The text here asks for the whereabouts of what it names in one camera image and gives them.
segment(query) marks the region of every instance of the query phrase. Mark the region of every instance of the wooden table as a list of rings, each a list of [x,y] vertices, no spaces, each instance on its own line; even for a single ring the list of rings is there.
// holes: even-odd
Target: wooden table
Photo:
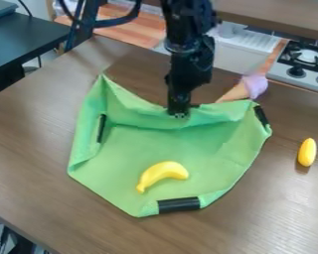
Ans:
[[[82,99],[113,63],[115,81],[166,103],[168,58],[106,38],[0,93],[0,221],[61,254],[318,254],[318,159],[295,163],[303,139],[318,142],[317,93],[271,83],[260,102],[274,133],[238,184],[203,210],[138,219],[66,173]],[[214,101],[237,78],[215,70],[194,100]]]

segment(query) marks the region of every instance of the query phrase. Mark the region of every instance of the stove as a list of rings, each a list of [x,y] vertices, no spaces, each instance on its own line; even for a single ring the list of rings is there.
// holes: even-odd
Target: stove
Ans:
[[[266,76],[318,91],[318,45],[289,41]]]

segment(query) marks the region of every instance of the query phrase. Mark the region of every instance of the toy banana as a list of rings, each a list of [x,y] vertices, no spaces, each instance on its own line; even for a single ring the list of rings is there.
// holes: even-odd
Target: toy banana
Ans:
[[[188,171],[179,163],[163,162],[148,168],[140,178],[136,189],[139,193],[144,193],[146,188],[153,186],[163,179],[185,180],[189,177]]]

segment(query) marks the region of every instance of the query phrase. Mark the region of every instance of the yellow plastic fruit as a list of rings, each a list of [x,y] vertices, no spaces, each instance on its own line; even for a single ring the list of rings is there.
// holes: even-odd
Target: yellow plastic fruit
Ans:
[[[304,167],[311,166],[316,158],[317,145],[315,140],[306,139],[298,151],[298,162]]]
[[[163,162],[148,168],[142,175],[136,189],[144,193],[146,188],[153,186],[163,179],[185,180],[189,177],[188,171],[179,163]]]

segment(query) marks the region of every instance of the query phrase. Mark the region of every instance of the green fabric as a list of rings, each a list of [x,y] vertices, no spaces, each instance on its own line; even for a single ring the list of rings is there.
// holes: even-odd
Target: green fabric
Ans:
[[[256,105],[203,104],[175,119],[102,75],[79,114],[69,175],[137,217],[158,214],[161,199],[197,196],[205,207],[234,186],[271,135],[255,116]],[[101,114],[107,117],[98,143]],[[141,174],[164,161],[182,164],[190,177],[163,180],[139,194]]]

